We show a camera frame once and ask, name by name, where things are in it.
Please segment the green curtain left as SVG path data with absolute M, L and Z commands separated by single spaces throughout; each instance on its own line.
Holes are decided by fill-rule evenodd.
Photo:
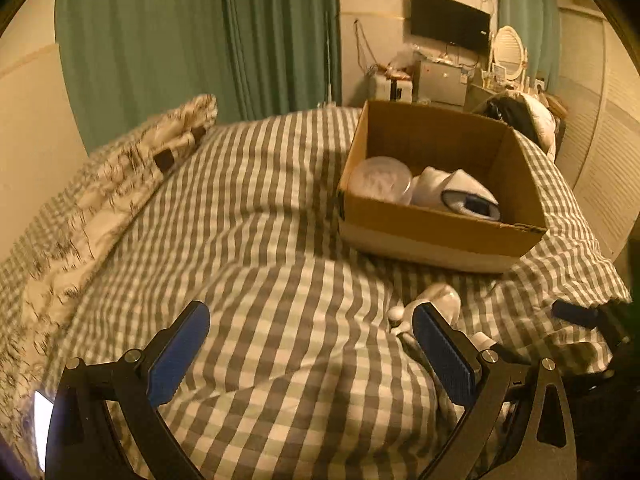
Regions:
M 338 10 L 338 0 L 55 0 L 85 148 L 204 93 L 221 122 L 337 101 Z

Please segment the white phone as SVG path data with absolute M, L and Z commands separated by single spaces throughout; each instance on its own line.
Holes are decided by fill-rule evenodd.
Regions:
M 38 466 L 41 472 L 46 469 L 47 444 L 54 403 L 36 391 L 34 395 L 34 433 Z

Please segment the black wall television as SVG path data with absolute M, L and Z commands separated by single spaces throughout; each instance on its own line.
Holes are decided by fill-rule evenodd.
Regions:
M 411 0 L 410 32 L 487 56 L 490 14 L 454 0 Z

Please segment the silver mini fridge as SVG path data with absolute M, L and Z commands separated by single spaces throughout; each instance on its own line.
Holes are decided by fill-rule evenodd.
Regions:
M 460 67 L 420 61 L 414 71 L 413 97 L 420 103 L 462 106 L 467 84 L 466 73 Z

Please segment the green curtain right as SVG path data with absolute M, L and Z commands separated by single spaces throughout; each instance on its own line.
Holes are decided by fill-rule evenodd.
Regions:
M 527 76 L 543 79 L 552 92 L 560 68 L 558 0 L 498 0 L 498 25 L 511 26 L 528 51 Z

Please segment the white mesh sock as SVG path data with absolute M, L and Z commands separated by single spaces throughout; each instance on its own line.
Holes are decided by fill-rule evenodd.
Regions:
M 410 204 L 480 220 L 501 219 L 498 200 L 462 169 L 446 172 L 426 167 L 414 177 Z

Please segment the louvered wardrobe doors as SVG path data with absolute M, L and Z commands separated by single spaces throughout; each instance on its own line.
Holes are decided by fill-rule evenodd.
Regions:
M 614 260 L 639 215 L 639 74 L 604 18 L 567 6 L 560 17 L 555 95 L 568 116 L 556 166 Z

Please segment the white jacket on chair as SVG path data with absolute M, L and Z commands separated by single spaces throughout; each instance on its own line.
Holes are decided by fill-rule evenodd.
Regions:
M 556 157 L 556 123 L 550 110 L 527 93 L 511 91 L 513 128 L 534 142 L 552 162 Z

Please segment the grey checkered duvet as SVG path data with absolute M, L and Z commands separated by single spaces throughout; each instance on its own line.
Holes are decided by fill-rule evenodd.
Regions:
M 310 110 L 215 127 L 151 197 L 34 370 L 18 371 L 23 290 L 61 246 L 94 154 L 44 206 L 1 266 L 1 433 L 31 474 L 32 396 L 53 396 L 72 356 L 114 361 L 145 346 L 191 300 L 212 325 L 162 415 L 209 479 L 414 479 L 456 422 L 430 373 L 388 330 L 387 310 L 446 282 L 458 329 L 482 332 L 565 373 L 603 370 L 593 330 L 552 315 L 555 300 L 629 297 L 559 170 L 522 149 L 548 224 L 506 274 L 459 274 L 369 257 L 338 232 L 335 190 L 358 119 Z

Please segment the clear plastic round container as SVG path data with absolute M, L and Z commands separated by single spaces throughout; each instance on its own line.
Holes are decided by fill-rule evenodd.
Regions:
M 381 202 L 408 205 L 412 173 L 400 160 L 376 156 L 365 159 L 350 174 L 347 189 L 352 195 Z

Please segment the brown cardboard box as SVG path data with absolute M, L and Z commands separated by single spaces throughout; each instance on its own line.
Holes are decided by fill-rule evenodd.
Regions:
M 368 254 L 503 273 L 547 232 L 524 148 L 503 122 L 369 101 L 338 184 L 338 228 Z

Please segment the white oval vanity mirror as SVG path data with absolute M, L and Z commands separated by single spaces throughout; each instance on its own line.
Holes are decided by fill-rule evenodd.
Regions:
M 526 74 L 528 52 L 512 26 L 502 26 L 497 30 L 491 43 L 490 62 L 503 70 L 507 81 L 517 81 Z

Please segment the white printed tube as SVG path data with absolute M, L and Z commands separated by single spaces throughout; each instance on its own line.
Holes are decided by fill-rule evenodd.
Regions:
M 477 332 L 470 337 L 472 345 L 478 352 L 491 349 L 496 342 L 483 332 Z

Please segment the floral patterned pillow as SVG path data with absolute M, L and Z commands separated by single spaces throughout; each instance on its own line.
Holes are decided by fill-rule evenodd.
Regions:
M 56 333 L 66 327 L 122 234 L 216 122 L 201 94 L 107 145 L 35 220 L 1 265 L 1 422 L 29 406 Z

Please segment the green curtain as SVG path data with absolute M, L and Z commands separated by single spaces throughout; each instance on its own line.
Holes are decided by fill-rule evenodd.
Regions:
M 55 0 L 85 148 L 204 93 L 221 122 L 337 101 L 338 10 L 338 0 Z
M 558 0 L 498 0 L 498 25 L 511 26 L 528 51 L 527 76 L 543 79 L 552 92 L 560 68 Z

